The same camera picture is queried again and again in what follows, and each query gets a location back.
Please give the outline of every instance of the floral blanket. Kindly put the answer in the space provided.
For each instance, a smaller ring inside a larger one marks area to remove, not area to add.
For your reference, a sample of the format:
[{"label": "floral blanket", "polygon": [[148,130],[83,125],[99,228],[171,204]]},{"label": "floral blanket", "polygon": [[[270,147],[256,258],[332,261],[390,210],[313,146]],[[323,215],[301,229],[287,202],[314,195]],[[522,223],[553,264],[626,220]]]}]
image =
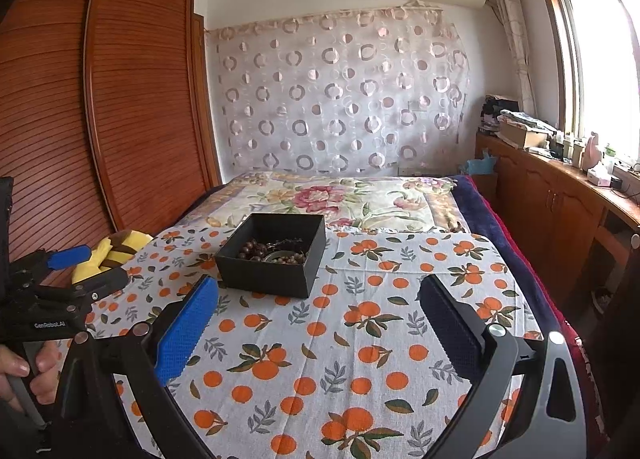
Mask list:
[{"label": "floral blanket", "polygon": [[322,214],[331,228],[467,231],[451,179],[342,178],[252,172],[233,179],[181,224],[235,228],[253,212]]},{"label": "floral blanket", "polygon": [[[94,306],[89,330],[97,337],[125,334],[184,297],[201,274],[219,278],[214,254],[233,231],[201,219],[161,233],[125,265],[126,289]],[[470,388],[420,309],[427,273],[486,322],[541,338],[488,239],[328,230],[308,300],[220,282],[217,309],[168,387],[217,458],[422,457]],[[116,379],[142,446],[157,455],[126,378]],[[513,378],[479,455],[496,446],[519,381]]]}]

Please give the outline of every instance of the window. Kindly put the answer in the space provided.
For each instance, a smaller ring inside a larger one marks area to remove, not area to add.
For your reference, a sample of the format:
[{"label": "window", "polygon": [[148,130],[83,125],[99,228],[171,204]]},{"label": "window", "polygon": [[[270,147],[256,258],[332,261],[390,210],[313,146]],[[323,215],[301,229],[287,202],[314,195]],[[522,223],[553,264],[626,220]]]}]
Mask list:
[{"label": "window", "polygon": [[562,77],[560,128],[597,132],[623,159],[640,148],[637,37],[620,0],[547,0]]}]

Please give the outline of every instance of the louvered door panel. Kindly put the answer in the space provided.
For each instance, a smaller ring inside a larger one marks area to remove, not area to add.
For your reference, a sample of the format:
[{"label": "louvered door panel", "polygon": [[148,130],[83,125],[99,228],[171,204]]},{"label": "louvered door panel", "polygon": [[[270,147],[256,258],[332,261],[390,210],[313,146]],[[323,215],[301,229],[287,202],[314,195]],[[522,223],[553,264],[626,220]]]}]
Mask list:
[{"label": "louvered door panel", "polygon": [[116,222],[156,233],[207,187],[190,83],[191,0],[92,0],[98,169]]},{"label": "louvered door panel", "polygon": [[93,246],[112,232],[84,115],[87,3],[15,0],[0,24],[0,174],[15,179],[11,259]]}]

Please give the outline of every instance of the cardboard box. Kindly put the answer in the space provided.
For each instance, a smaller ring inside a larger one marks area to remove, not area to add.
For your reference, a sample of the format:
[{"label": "cardboard box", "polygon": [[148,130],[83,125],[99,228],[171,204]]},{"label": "cardboard box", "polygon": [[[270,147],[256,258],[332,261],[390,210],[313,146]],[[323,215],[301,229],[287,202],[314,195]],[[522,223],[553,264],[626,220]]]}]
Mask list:
[{"label": "cardboard box", "polygon": [[501,121],[500,137],[517,148],[529,148],[530,146],[544,146],[547,133],[537,132],[524,124],[520,127]]},{"label": "cardboard box", "polygon": [[[308,251],[303,265],[274,264],[238,259],[244,243],[256,239],[274,243],[302,239]],[[298,214],[251,214],[216,254],[216,263],[227,287],[267,295],[309,298],[324,253],[324,216]]]}]

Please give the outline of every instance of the open box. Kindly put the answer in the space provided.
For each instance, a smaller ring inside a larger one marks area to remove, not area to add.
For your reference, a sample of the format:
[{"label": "open box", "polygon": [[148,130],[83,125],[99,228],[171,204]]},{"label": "open box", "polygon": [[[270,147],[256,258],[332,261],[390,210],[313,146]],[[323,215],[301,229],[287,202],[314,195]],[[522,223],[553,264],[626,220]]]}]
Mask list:
[{"label": "open box", "polygon": [[[308,251],[306,261],[302,265],[289,265],[238,259],[238,252],[251,239],[265,244],[302,239],[302,251]],[[217,252],[216,263],[227,287],[309,298],[325,243],[324,216],[251,214]]]}]

